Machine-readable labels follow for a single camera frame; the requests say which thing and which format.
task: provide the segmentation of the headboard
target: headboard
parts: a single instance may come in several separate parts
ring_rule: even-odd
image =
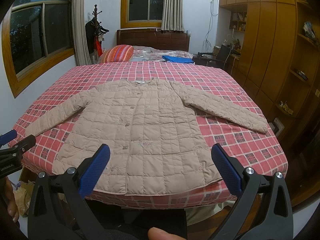
[[[117,30],[117,45],[189,51],[189,39],[187,33],[157,32],[156,29]]]

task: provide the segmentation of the jacket sleeve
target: jacket sleeve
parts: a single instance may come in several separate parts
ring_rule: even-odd
[[[196,107],[208,114],[227,119],[250,130],[266,133],[267,120],[228,100],[176,81],[170,84],[186,106]]]
[[[103,89],[103,85],[104,84],[101,84],[93,89],[81,91],[46,112],[26,128],[26,137],[30,134],[38,136],[39,134],[44,133],[45,131],[62,123],[78,112],[81,108],[85,108]]]

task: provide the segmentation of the red plaid bedsheet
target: red plaid bedsheet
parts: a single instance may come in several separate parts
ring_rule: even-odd
[[[11,145],[25,136],[25,128],[31,122],[81,90],[88,90],[98,84],[120,78],[149,80],[152,77],[176,80],[194,86],[263,116],[238,83],[221,69],[152,61],[104,63],[74,67],[58,79],[19,118],[13,127],[17,130],[18,137]],[[36,138],[36,146],[24,154],[23,165],[35,173],[46,171],[52,174],[52,162],[79,116],[80,113],[39,135]],[[287,159],[270,127],[264,135],[201,111],[197,112],[196,118],[210,147],[220,143],[225,151],[236,157],[244,167],[251,166],[260,174],[272,175],[276,171],[286,174]],[[220,181],[178,195],[125,196],[94,191],[89,198],[106,204],[133,208],[182,208],[220,203],[235,199],[235,196],[232,196],[225,183]]]

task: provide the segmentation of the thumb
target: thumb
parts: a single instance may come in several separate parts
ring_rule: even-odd
[[[169,234],[159,228],[150,228],[148,237],[150,240],[185,240],[180,236]]]

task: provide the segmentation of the wooden window frame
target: wooden window frame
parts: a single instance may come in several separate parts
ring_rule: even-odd
[[[128,0],[121,0],[120,9],[120,27],[125,28],[139,28],[139,27],[161,27],[162,20],[153,21],[131,21],[129,22],[129,6]]]
[[[28,85],[30,85],[34,80],[40,77],[43,73],[48,71],[50,68],[54,67],[58,63],[67,59],[68,57],[75,54],[74,45],[73,45],[73,35],[72,35],[72,25],[70,24],[70,36],[71,36],[71,48],[59,49],[56,52],[53,52],[47,57],[37,60],[35,63],[30,65],[30,68],[24,73],[19,73],[17,76],[11,54],[11,45],[10,45],[10,17],[11,17],[12,7],[9,9],[2,21],[2,31],[1,31],[1,44],[2,44],[2,57],[4,62],[4,69],[7,75],[9,86],[11,88],[13,97],[16,98]]]

